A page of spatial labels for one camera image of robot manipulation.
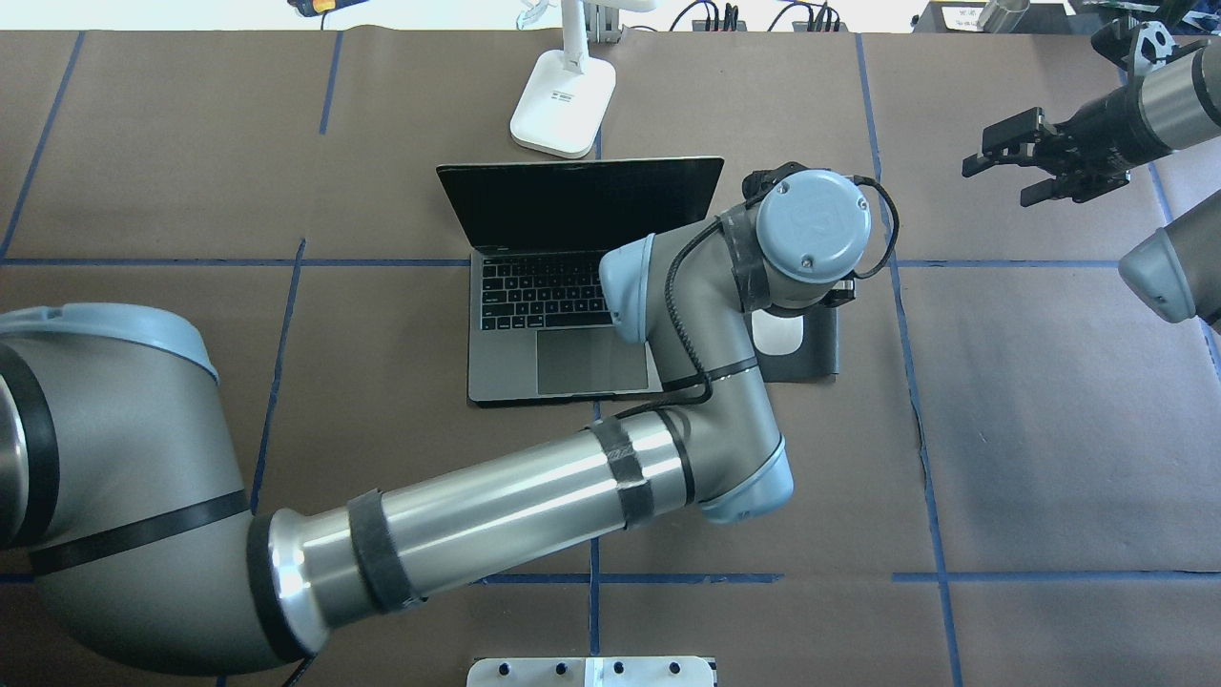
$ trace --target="blue joint cap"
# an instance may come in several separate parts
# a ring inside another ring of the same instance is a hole
[[[789,503],[792,497],[792,471],[784,437],[772,458],[737,487],[711,502],[700,504],[703,517],[716,525],[742,522],[767,515]]]
[[[131,340],[186,359],[220,381],[199,329],[171,311],[147,305],[68,303],[0,314],[0,336],[13,333],[81,333]]]
[[[832,283],[861,261],[871,223],[855,183],[830,170],[803,170],[763,198],[757,233],[775,268],[806,283]]]
[[[598,276],[602,295],[610,310],[615,331],[629,343],[645,342],[645,303],[648,298],[648,260],[653,255],[653,233],[602,255]]]

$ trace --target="laptop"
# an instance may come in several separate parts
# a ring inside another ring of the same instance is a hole
[[[661,390],[647,345],[610,326],[598,261],[702,220],[720,157],[441,165],[470,239],[466,397],[479,406]]]

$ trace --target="white lamp base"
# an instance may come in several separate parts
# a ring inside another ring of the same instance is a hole
[[[593,148],[614,83],[610,62],[589,57],[585,73],[574,73],[564,68],[563,50],[548,50],[535,62],[509,133],[525,148],[581,157]]]

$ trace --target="laptop screen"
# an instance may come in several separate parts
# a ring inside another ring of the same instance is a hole
[[[720,157],[441,165],[475,248],[607,250],[702,220]]]

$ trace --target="laptop key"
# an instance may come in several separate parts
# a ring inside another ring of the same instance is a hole
[[[592,326],[610,323],[609,312],[558,312],[547,315],[547,326]]]

